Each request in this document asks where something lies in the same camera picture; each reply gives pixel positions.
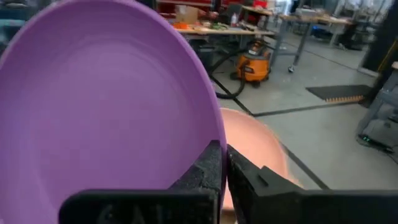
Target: black hose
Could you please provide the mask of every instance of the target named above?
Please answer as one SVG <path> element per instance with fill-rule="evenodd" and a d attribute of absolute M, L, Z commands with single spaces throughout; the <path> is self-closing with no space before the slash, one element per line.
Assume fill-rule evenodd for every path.
<path fill-rule="evenodd" d="M 222 64 L 224 63 L 227 59 L 229 59 L 230 57 L 233 57 L 235 55 L 239 55 L 243 52 L 246 52 L 247 49 L 239 49 L 236 50 L 234 52 L 230 52 L 227 55 L 225 55 L 223 58 L 219 59 L 209 70 L 208 70 L 208 74 L 211 80 L 215 80 L 214 76 L 213 76 L 213 72 Z M 226 99 L 226 100 L 232 100 L 234 98 L 236 98 L 239 94 L 241 94 L 241 92 L 244 89 L 244 86 L 246 84 L 246 78 L 245 78 L 245 69 L 244 67 L 246 65 L 249 65 L 250 61 L 246 60 L 245 62 L 242 63 L 242 65 L 240 66 L 240 71 L 241 71 L 241 85 L 239 86 L 239 89 L 231 94 L 224 94 L 224 93 L 217 93 L 216 92 L 216 96 L 219 99 Z"/>

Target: floor mat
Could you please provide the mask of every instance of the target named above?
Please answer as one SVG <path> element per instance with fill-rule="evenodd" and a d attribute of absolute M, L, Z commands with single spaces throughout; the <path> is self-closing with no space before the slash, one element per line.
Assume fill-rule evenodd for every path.
<path fill-rule="evenodd" d="M 355 102 L 362 100 L 371 87 L 367 85 L 338 85 L 307 87 L 310 93 L 329 103 Z"/>

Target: plate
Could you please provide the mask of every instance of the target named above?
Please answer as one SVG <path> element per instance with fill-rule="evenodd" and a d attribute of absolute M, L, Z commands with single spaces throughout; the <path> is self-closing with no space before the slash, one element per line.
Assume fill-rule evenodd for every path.
<path fill-rule="evenodd" d="M 0 60 L 0 223 L 57 223 L 84 189 L 166 189 L 225 135 L 185 39 L 134 1 L 64 1 Z"/>

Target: orange object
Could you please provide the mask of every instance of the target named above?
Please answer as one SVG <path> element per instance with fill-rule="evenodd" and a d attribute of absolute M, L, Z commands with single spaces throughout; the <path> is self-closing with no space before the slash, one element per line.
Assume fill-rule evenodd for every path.
<path fill-rule="evenodd" d="M 253 1 L 253 7 L 256 7 L 256 6 L 261 6 L 263 9 L 266 9 L 267 8 L 267 1 L 264 1 L 264 0 L 254 0 Z"/>
<path fill-rule="evenodd" d="M 270 59 L 271 53 L 268 50 L 268 46 L 264 41 L 258 40 L 249 48 L 247 53 L 240 56 L 236 67 L 238 78 L 242 76 L 241 65 L 249 61 L 249 64 L 243 68 L 246 81 L 260 82 L 267 80 L 270 72 Z"/>
<path fill-rule="evenodd" d="M 289 174 L 284 149 L 278 138 L 267 126 L 251 116 L 235 110 L 222 108 L 221 115 L 229 145 L 259 168 L 267 166 L 281 177 L 296 182 Z M 223 210 L 233 210 L 228 183 L 225 190 Z"/>
<path fill-rule="evenodd" d="M 184 22 L 175 22 L 173 23 L 173 27 L 176 29 L 189 29 L 188 24 Z"/>

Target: caster wheel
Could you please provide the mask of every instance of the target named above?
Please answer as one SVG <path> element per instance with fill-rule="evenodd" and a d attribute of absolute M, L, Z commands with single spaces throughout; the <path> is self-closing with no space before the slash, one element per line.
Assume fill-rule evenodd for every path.
<path fill-rule="evenodd" d="M 289 68 L 287 68 L 287 70 L 289 71 L 289 73 L 294 73 L 294 67 L 290 66 Z"/>
<path fill-rule="evenodd" d="M 259 81 L 254 81 L 251 83 L 251 85 L 253 86 L 253 88 L 259 88 L 260 87 L 260 82 Z"/>
<path fill-rule="evenodd" d="M 263 81 L 263 82 L 268 81 L 268 79 L 269 79 L 269 74 L 270 74 L 270 73 L 271 73 L 271 68 L 268 69 L 268 74 L 267 74 L 267 76 L 266 76 L 264 79 L 262 79 L 261 81 Z"/>
<path fill-rule="evenodd" d="M 231 80 L 238 80 L 239 79 L 238 73 L 237 72 L 231 72 L 231 74 L 229 74 L 229 78 Z"/>

